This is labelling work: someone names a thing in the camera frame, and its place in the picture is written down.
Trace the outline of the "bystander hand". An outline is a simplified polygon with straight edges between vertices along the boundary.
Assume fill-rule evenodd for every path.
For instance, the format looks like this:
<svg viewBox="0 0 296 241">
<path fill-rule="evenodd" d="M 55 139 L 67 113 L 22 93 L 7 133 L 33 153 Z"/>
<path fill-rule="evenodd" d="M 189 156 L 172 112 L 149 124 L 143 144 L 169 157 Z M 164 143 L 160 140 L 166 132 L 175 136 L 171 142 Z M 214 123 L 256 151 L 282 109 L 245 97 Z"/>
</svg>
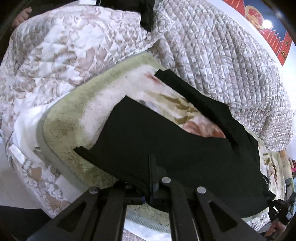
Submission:
<svg viewBox="0 0 296 241">
<path fill-rule="evenodd" d="M 11 28 L 15 29 L 17 28 L 21 23 L 25 22 L 29 16 L 30 13 L 32 12 L 32 7 L 28 7 L 23 9 L 13 20 L 12 24 L 11 24 Z"/>
</svg>

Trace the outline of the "operator right hand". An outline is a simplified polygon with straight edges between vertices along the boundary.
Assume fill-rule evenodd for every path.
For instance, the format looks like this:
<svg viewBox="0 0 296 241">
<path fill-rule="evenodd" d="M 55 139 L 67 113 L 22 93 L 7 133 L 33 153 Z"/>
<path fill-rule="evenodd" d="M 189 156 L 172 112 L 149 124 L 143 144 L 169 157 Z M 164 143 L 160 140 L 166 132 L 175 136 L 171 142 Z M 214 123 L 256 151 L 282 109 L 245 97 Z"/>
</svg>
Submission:
<svg viewBox="0 0 296 241">
<path fill-rule="evenodd" d="M 265 233 L 264 237 L 270 237 L 274 233 L 277 233 L 278 235 L 281 235 L 287 227 L 282 224 L 280 221 L 274 221 L 272 225 L 269 227 L 267 232 Z"/>
</svg>

